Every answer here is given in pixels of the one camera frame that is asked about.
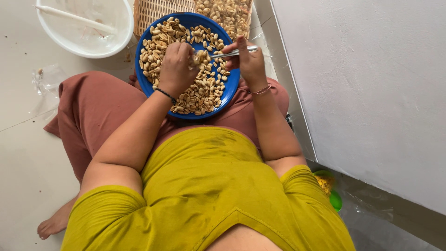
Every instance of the white bowl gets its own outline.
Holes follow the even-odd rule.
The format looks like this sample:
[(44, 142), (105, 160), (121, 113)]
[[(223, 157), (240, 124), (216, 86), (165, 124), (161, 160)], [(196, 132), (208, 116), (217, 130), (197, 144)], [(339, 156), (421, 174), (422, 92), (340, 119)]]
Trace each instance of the white bowl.
[(37, 0), (36, 5), (50, 6), (117, 30), (116, 34), (108, 34), (73, 19), (37, 10), (40, 24), (50, 38), (65, 50), (85, 58), (113, 56), (127, 46), (133, 35), (133, 11), (128, 0)]

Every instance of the pink pants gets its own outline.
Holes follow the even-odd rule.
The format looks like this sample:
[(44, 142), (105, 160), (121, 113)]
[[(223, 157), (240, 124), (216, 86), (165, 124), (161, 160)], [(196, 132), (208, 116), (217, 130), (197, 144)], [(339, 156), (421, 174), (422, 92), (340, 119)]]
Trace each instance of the pink pants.
[[(285, 117), (288, 94), (275, 80), (268, 78), (268, 82), (273, 85), (271, 92)], [(59, 86), (59, 97), (58, 114), (44, 130), (62, 139), (79, 181), (82, 181), (88, 164), (105, 140), (147, 99), (135, 87), (100, 71), (89, 71), (63, 81)], [(203, 124), (235, 129), (260, 149), (252, 97), (243, 80), (224, 110)], [(184, 130), (185, 127), (179, 128), (171, 119), (165, 118), (154, 149)]]

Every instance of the blue plate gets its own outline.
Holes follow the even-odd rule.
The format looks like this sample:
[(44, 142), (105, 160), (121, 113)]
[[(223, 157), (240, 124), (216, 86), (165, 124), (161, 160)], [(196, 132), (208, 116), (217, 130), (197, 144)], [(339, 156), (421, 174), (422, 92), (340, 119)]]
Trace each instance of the blue plate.
[[(148, 96), (150, 96), (154, 90), (152, 89), (152, 83), (147, 80), (147, 78), (142, 74), (143, 70), (140, 68), (139, 65), (139, 58), (141, 54), (141, 49), (145, 48), (142, 45), (142, 41), (144, 39), (151, 40), (152, 35), (150, 34), (150, 27), (155, 26), (158, 23), (162, 23), (166, 21), (169, 17), (178, 18), (180, 20), (180, 24), (186, 27), (187, 29), (190, 29), (190, 27), (196, 27), (198, 25), (203, 25), (205, 28), (210, 28), (211, 32), (217, 33), (219, 35), (219, 39), (222, 39), (225, 45), (231, 44), (232, 40), (229, 38), (229, 35), (226, 33), (225, 30), (221, 26), (219, 26), (215, 21), (212, 19), (196, 14), (196, 13), (190, 13), (190, 12), (182, 12), (182, 13), (172, 13), (170, 15), (164, 16), (155, 22), (153, 22), (142, 34), (141, 39), (138, 43), (138, 48), (136, 50), (136, 58), (135, 58), (135, 68), (136, 68), (136, 76), (138, 77), (139, 83), (141, 85), (142, 90), (144, 93)], [(195, 50), (204, 50), (202, 43), (193, 43), (191, 45), (194, 47)], [(212, 66), (212, 71), (217, 71), (217, 67)], [(240, 70), (234, 69), (230, 71), (231, 74), (227, 76), (227, 81), (225, 82), (225, 90), (223, 92), (223, 96), (220, 97), (221, 104), (220, 107), (215, 108), (213, 112), (206, 112), (204, 115), (195, 115), (194, 113), (189, 113), (187, 115), (185, 114), (179, 114), (179, 113), (172, 113), (169, 111), (169, 115), (172, 115), (174, 117), (182, 118), (182, 119), (203, 119), (206, 117), (210, 117), (221, 111), (232, 99), (232, 97), (235, 94), (235, 91), (237, 90), (237, 87), (239, 85), (239, 79), (240, 79)]]

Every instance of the green plastic container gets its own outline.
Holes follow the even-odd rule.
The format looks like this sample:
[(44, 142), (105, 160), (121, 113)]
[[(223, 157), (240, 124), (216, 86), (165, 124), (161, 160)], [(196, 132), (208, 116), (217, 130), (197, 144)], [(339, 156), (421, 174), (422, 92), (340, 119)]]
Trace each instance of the green plastic container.
[[(313, 175), (328, 176), (328, 177), (334, 176), (330, 171), (326, 171), (326, 170), (320, 170), (320, 171), (314, 172)], [(341, 210), (341, 208), (342, 208), (342, 198), (339, 195), (339, 193), (337, 191), (335, 191), (334, 189), (331, 190), (330, 204), (333, 206), (333, 208), (336, 210), (336, 212), (339, 212), (339, 210)]]

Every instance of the woman's left hand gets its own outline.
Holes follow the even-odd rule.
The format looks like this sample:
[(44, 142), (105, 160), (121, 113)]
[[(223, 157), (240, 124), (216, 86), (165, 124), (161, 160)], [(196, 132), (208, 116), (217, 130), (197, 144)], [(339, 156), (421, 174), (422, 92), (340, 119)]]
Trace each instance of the woman's left hand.
[(197, 77), (199, 69), (189, 69), (189, 57), (194, 51), (188, 43), (173, 43), (167, 47), (161, 66), (159, 88), (178, 98)]

